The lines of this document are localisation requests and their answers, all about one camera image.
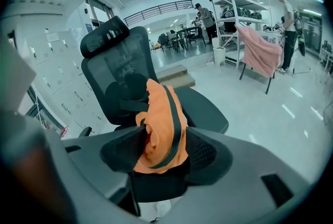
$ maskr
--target floor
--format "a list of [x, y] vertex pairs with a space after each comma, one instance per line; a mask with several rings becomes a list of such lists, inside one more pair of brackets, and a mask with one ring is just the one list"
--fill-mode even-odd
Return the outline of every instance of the floor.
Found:
[[[325, 126], [324, 109], [333, 101], [333, 80], [318, 59], [298, 56], [295, 73], [268, 79], [242, 66], [203, 66], [190, 71], [197, 90], [229, 121], [226, 135], [260, 144], [314, 182], [332, 151], [333, 121]], [[329, 107], [333, 115], [333, 105]]]
[[178, 53], [175, 49], [156, 49], [151, 51], [151, 59], [155, 69], [165, 67], [178, 61], [183, 61], [194, 56], [203, 55], [213, 52], [213, 46], [211, 44], [204, 45], [202, 39], [188, 44], [188, 51], [179, 49]]

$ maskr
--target railing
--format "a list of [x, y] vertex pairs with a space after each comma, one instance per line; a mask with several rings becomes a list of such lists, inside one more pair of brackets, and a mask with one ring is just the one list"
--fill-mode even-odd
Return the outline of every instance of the railing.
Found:
[[145, 20], [147, 18], [151, 18], [157, 15], [161, 15], [163, 13], [181, 10], [181, 9], [187, 9], [187, 8], [193, 8], [193, 4], [191, 0], [185, 0], [185, 1], [177, 1], [172, 3], [167, 3], [159, 6], [154, 6], [151, 8], [148, 8], [146, 10], [143, 10], [141, 12], [138, 12], [136, 14], [133, 14], [129, 17], [124, 18], [127, 26], [132, 25], [134, 23], [137, 23], [139, 21]]

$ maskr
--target staircase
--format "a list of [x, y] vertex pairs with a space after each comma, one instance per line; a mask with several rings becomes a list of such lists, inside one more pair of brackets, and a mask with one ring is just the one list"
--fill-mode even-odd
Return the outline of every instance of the staircase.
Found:
[[187, 73], [187, 68], [183, 65], [163, 70], [156, 75], [160, 84], [170, 85], [174, 89], [179, 87], [192, 87], [196, 85], [195, 79]]

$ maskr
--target pink cloth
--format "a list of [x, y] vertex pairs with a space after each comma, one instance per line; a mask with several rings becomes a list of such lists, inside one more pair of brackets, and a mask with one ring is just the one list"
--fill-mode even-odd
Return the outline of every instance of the pink cloth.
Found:
[[240, 37], [245, 42], [243, 62], [266, 77], [273, 77], [281, 64], [281, 46], [264, 40], [250, 26], [237, 27]]

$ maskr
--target headrest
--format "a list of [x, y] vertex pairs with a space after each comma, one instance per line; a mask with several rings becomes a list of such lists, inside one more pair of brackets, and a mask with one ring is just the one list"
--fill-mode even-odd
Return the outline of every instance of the headrest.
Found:
[[85, 58], [92, 58], [117, 45], [129, 35], [128, 27], [115, 16], [82, 39], [81, 54]]

